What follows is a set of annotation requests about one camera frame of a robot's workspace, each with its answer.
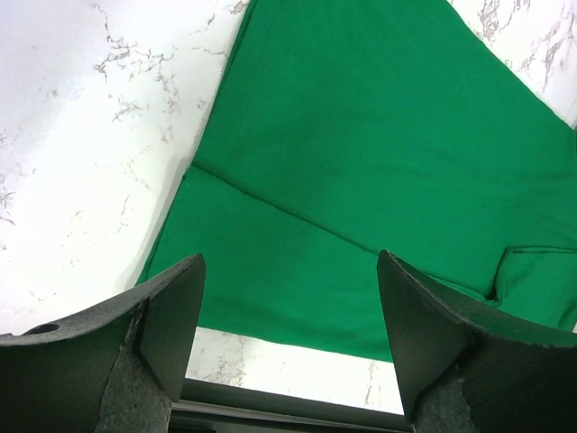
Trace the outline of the green polo shirt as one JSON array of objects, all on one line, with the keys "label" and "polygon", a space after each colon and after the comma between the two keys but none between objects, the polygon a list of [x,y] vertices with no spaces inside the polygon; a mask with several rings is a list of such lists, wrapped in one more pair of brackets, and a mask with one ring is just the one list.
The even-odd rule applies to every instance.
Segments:
[{"label": "green polo shirt", "polygon": [[389,251],[576,322],[576,136],[445,1],[253,1],[146,260],[207,267],[202,327],[389,360]]}]

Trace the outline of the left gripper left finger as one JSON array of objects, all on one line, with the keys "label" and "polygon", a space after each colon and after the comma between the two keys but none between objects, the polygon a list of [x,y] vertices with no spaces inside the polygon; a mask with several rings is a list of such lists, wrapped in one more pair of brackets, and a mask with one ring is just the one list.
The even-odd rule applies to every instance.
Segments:
[{"label": "left gripper left finger", "polygon": [[165,432],[206,279],[199,254],[88,309],[1,336],[3,432]]}]

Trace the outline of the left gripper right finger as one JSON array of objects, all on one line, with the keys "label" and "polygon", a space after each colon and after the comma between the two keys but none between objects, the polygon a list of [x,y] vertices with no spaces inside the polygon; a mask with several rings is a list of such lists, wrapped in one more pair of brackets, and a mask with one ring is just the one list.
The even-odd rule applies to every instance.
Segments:
[{"label": "left gripper right finger", "polygon": [[446,287],[388,251],[377,273],[416,432],[574,432],[576,336]]}]

